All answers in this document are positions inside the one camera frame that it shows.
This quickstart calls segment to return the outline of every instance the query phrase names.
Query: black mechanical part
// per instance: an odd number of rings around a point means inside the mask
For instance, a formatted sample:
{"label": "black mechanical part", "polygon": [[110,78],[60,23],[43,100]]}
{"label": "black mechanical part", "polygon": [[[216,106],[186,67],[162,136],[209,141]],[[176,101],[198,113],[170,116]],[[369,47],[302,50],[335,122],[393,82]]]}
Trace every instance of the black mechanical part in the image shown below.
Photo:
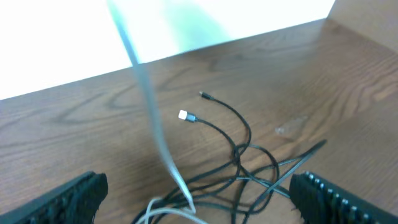
{"label": "black mechanical part", "polygon": [[398,223],[398,217],[308,171],[293,175],[289,192],[306,223]]}
{"label": "black mechanical part", "polygon": [[93,223],[108,194],[105,174],[87,172],[0,216],[2,224]]}

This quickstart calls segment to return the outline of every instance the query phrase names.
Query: black cable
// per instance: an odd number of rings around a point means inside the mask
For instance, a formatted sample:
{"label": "black cable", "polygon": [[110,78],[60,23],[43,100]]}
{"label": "black cable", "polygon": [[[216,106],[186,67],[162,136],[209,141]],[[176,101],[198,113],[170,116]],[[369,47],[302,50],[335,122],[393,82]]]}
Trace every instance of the black cable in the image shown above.
{"label": "black cable", "polygon": [[[271,201],[271,197],[272,194],[274,192],[277,192],[278,194],[281,194],[287,198],[290,198],[289,196],[289,191],[283,187],[280,186],[280,184],[289,176],[291,175],[299,166],[301,166],[305,161],[307,161],[310,157],[312,157],[312,155],[319,149],[321,148],[325,143],[326,140],[322,140],[318,143],[316,143],[316,145],[314,145],[313,147],[311,147],[311,149],[309,149],[307,152],[304,152],[303,154],[297,156],[296,158],[293,159],[285,159],[283,161],[277,162],[275,157],[267,150],[264,149],[261,146],[257,146],[257,145],[253,145],[250,144],[251,142],[251,128],[248,124],[248,122],[234,109],[232,108],[230,105],[227,105],[226,103],[217,100],[215,98],[213,98],[212,96],[206,94],[206,93],[202,93],[201,92],[201,96],[202,98],[205,98],[207,100],[211,100],[214,101],[216,103],[219,103],[225,107],[227,107],[229,110],[231,110],[243,123],[243,125],[246,128],[246,131],[248,133],[248,137],[245,143],[242,144],[238,144],[236,145],[235,142],[223,131],[221,130],[219,127],[215,126],[214,124],[205,121],[203,119],[197,118],[194,114],[191,113],[187,113],[185,112],[185,119],[191,123],[194,122],[199,122],[199,123],[203,123],[215,130],[217,130],[219,133],[221,133],[226,140],[229,142],[231,148],[232,148],[232,155],[233,155],[233,159],[231,159],[229,162],[214,168],[212,170],[209,170],[203,174],[199,174],[191,179],[188,179],[186,182],[186,184],[191,184],[193,182],[196,182],[198,180],[202,180],[205,177],[208,177],[210,175],[213,175],[217,172],[220,172],[221,170],[229,167],[230,165],[234,165],[236,166],[236,173],[235,175],[231,176],[231,177],[227,177],[221,180],[217,180],[211,184],[206,184],[206,185],[202,185],[199,187],[194,187],[194,188],[190,188],[190,192],[197,192],[197,191],[201,191],[201,190],[206,190],[210,187],[214,187],[216,185],[222,184],[221,187],[217,188],[216,190],[212,190],[209,192],[205,192],[203,194],[196,194],[196,195],[192,195],[193,199],[194,199],[194,204],[196,206],[200,206],[200,207],[210,207],[210,208],[215,208],[215,209],[220,209],[220,210],[225,210],[229,213],[231,213],[231,223],[235,224],[236,223],[236,215],[237,214],[242,214],[244,215],[244,220],[243,220],[243,224],[245,224],[250,215],[255,215],[258,214],[260,212],[262,212],[267,205],[269,204],[269,202]],[[257,168],[256,170],[249,172],[248,170],[246,170],[242,165],[241,165],[241,160],[240,157],[242,156],[242,154],[246,151],[246,149],[248,149],[249,147],[254,148],[254,149],[258,149],[262,152],[264,152],[268,158],[271,160],[272,164],[270,165],[266,165],[260,168]],[[293,167],[291,167],[287,172],[285,172],[284,174],[280,175],[279,173],[279,166],[283,166],[286,164],[290,164],[292,162],[298,161]],[[270,180],[265,180],[262,178],[258,178],[256,177],[256,174],[264,171],[264,170],[269,170],[269,169],[273,169],[275,170],[275,182],[270,181]],[[236,181],[241,181],[238,192],[234,198],[234,201],[232,202],[231,207],[225,206],[225,205],[220,205],[217,203],[211,203],[211,202],[204,202],[204,201],[199,201],[198,199],[200,198],[207,198],[207,197],[212,197],[212,196],[217,196],[220,192],[222,192],[223,190],[227,189],[230,185],[232,185],[233,183],[235,183]],[[254,181],[262,186],[264,186],[266,189],[265,191],[263,191],[262,194],[260,194],[258,196],[258,198],[249,206],[249,209],[247,210],[242,210],[239,209],[239,204],[240,204],[240,200],[242,197],[242,194],[244,192],[244,189],[247,186],[247,183],[249,181]],[[169,194],[167,194],[162,201],[156,202],[155,204],[153,204],[152,208],[156,209],[156,208],[161,208],[161,207],[166,207],[166,206],[171,206],[173,208],[183,208],[188,206],[187,201],[185,200],[183,194],[181,192],[179,192],[179,188],[175,188],[173,189]],[[140,217],[142,217],[143,215],[145,215],[146,212],[146,208],[143,209],[143,211],[141,211],[137,217],[132,221],[132,223],[136,223]],[[154,223],[158,223],[159,221],[161,221],[161,219],[163,217],[165,217],[166,215],[168,215],[168,213],[165,214],[161,214],[159,215],[155,220]],[[149,223],[152,223],[154,217],[150,217],[149,218]]]}

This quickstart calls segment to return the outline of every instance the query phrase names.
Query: cable end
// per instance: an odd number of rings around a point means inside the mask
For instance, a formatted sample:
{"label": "cable end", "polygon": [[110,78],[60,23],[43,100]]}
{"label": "cable end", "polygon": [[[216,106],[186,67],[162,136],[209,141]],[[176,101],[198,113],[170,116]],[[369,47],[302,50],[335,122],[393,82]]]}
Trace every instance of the cable end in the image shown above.
{"label": "cable end", "polygon": [[193,113],[186,112],[185,110],[180,110],[178,118],[191,123],[195,123],[197,121],[196,115],[194,115]]}
{"label": "cable end", "polygon": [[199,94],[202,98],[207,99],[207,100],[213,100],[214,98],[212,96],[210,96],[207,93],[204,93],[203,91],[199,91]]}

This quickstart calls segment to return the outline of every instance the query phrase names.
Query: wooden table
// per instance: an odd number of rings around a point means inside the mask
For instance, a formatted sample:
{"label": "wooden table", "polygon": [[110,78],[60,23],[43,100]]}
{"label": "wooden table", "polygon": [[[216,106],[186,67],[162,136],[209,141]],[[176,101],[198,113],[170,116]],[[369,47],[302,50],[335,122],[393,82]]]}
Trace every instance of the wooden table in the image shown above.
{"label": "wooden table", "polygon": [[[398,55],[387,48],[333,21],[315,21],[145,66],[185,178],[228,161],[230,148],[215,130],[179,120],[180,109],[213,122],[236,142],[245,135],[234,114],[198,96],[203,90],[243,114],[252,142],[278,160],[327,138],[300,170],[398,215]],[[152,197],[175,187],[159,160],[131,73],[127,68],[0,102],[0,213],[88,170],[108,176],[109,194],[96,223],[129,223]],[[269,163],[257,151],[248,151],[243,161],[248,169]],[[234,187],[223,196],[231,198]],[[249,184],[243,201],[262,190]],[[299,223],[293,207],[275,195],[249,223]],[[230,222],[218,210],[199,208],[198,216]],[[168,222],[188,221],[170,216]]]}

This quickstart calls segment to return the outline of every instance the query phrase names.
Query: beige wall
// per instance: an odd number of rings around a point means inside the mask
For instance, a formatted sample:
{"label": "beige wall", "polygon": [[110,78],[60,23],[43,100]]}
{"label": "beige wall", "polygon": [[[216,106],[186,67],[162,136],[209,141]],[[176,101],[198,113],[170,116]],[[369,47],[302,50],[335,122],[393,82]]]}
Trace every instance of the beige wall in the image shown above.
{"label": "beige wall", "polygon": [[336,0],[329,18],[398,53],[398,0]]}

